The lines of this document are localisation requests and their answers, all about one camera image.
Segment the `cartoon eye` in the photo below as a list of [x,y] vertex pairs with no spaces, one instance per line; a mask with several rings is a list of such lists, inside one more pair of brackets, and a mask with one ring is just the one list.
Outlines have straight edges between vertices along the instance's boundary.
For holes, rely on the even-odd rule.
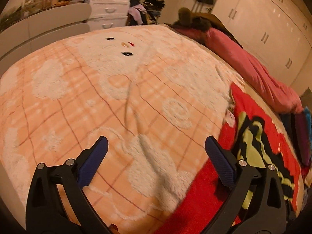
[[132,56],[133,55],[133,53],[130,53],[130,52],[123,52],[122,54],[125,56]]

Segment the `cabinet handle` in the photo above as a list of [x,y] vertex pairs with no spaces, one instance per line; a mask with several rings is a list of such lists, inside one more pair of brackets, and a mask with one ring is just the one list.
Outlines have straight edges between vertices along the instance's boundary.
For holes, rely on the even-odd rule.
[[103,29],[109,29],[109,28],[111,28],[113,25],[114,25],[113,23],[110,23],[110,24],[108,24],[108,25],[102,25],[102,28],[103,28]]
[[234,18],[235,18],[235,16],[236,16],[236,13],[237,13],[237,11],[235,11],[235,13],[234,13],[234,15],[233,15],[232,19],[234,19]]
[[291,59],[288,59],[288,62],[286,63],[285,67],[288,68],[288,64],[291,62]]
[[263,42],[264,44],[267,42],[269,35],[266,36],[266,40]]
[[261,42],[263,42],[265,36],[266,36],[266,32],[264,33],[264,35],[263,35],[263,37],[262,37],[262,39],[261,39]]
[[289,66],[288,66],[288,68],[287,68],[287,69],[289,69],[289,68],[291,67],[291,65],[292,65],[292,60],[291,60],[291,63],[289,64]]
[[229,18],[231,18],[231,14],[232,14],[233,11],[234,11],[234,9],[231,9],[231,12],[229,14]]
[[108,8],[105,9],[107,13],[114,13],[116,10],[117,9],[108,9]]

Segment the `bed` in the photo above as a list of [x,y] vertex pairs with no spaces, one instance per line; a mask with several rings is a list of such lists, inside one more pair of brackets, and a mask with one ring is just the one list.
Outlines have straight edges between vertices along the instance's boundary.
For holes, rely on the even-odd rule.
[[[16,62],[0,82],[0,162],[11,184],[8,207],[19,207],[14,217],[22,226],[36,166],[63,164],[104,135],[108,154],[84,193],[120,233],[153,233],[206,162],[204,142],[218,138],[232,82],[272,118],[296,158],[282,122],[253,88],[213,52],[165,26],[54,42]],[[298,215],[300,174],[295,185]]]

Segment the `long pink cushion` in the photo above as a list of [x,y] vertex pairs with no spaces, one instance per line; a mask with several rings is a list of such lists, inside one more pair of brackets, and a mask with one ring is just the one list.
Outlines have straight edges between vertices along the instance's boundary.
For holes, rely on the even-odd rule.
[[[176,29],[194,39],[202,39],[202,32],[194,29]],[[267,104],[277,113],[300,113],[302,104],[297,93],[269,75],[268,70],[247,51],[215,28],[206,32],[205,45],[232,66]]]

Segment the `fleece blanket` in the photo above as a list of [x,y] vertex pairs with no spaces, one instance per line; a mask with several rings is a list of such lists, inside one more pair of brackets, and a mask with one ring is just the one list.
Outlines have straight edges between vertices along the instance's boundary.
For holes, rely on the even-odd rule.
[[272,77],[257,58],[242,49],[224,33],[210,28],[203,33],[195,29],[176,29],[200,43],[232,66],[276,113],[303,111],[297,93]]
[[[224,149],[231,150],[237,139],[237,130],[242,126],[238,122],[241,114],[245,114],[250,119],[254,116],[260,116],[265,123],[264,132],[267,135],[273,154],[282,157],[285,169],[289,171],[290,176],[293,178],[292,198],[287,197],[285,200],[291,201],[294,210],[298,214],[300,210],[297,208],[297,202],[302,200],[301,194],[303,191],[302,189],[299,191],[301,170],[295,155],[290,150],[284,135],[277,131],[272,119],[249,95],[243,93],[235,84],[231,85],[231,92],[235,104],[233,110],[235,121],[232,122],[231,115],[226,119],[227,122],[224,123],[218,139],[219,144]],[[229,193],[230,190],[218,181],[218,174],[212,162],[208,160],[191,184],[184,201],[155,234],[200,233],[214,217]]]
[[25,207],[38,163],[63,164],[103,135],[109,150],[84,192],[107,225],[152,233],[207,160],[204,142],[219,135],[232,81],[244,89],[223,61],[164,26],[95,31],[35,51],[0,81],[0,161],[17,200]]

